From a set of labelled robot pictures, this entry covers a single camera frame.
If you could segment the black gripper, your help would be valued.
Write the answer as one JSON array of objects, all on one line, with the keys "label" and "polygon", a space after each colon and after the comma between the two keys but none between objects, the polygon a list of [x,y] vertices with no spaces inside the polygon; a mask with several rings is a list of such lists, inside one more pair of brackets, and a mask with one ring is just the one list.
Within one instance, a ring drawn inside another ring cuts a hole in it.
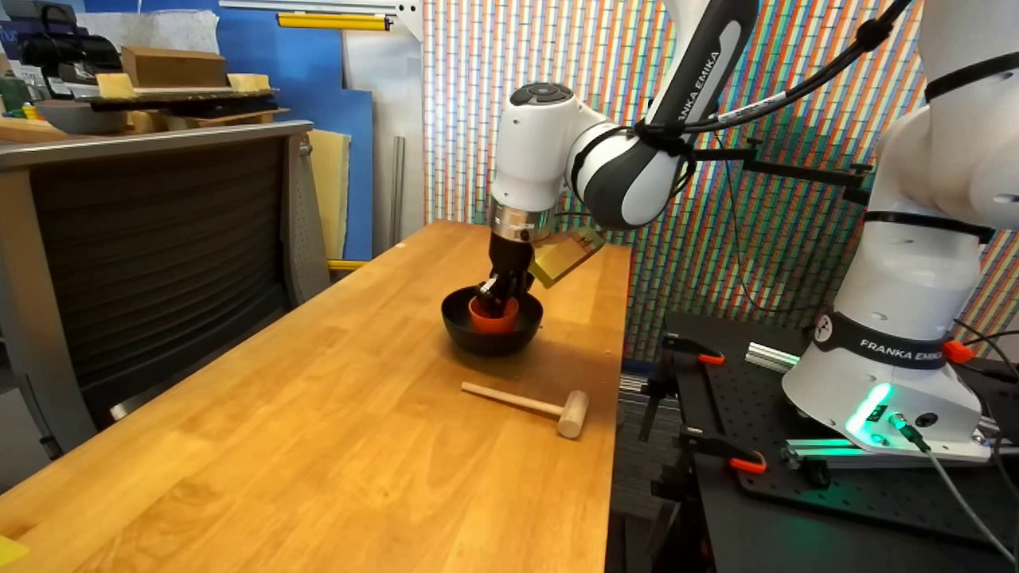
[{"label": "black gripper", "polygon": [[490,280],[479,285],[479,310],[500,320],[511,298],[530,286],[530,259],[534,250],[528,243],[509,243],[503,235],[490,238]]}]

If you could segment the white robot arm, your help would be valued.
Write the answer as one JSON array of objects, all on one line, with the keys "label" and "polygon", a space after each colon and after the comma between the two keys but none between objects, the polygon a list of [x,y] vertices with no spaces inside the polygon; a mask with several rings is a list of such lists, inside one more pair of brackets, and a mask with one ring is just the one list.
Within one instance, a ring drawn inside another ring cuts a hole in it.
[{"label": "white robot arm", "polygon": [[[498,315],[528,289],[530,228],[560,195],[575,195],[606,230],[644,228],[708,161],[703,133],[794,106],[896,28],[882,12],[809,80],[723,109],[758,0],[673,6],[678,57],[641,120],[615,125],[560,83],[528,83],[507,99],[483,312]],[[982,398],[957,384],[945,342],[977,286],[982,250],[1019,228],[1019,0],[896,6],[919,12],[923,106],[886,130],[858,250],[779,390],[804,416],[864,449],[931,447],[982,458]]]}]

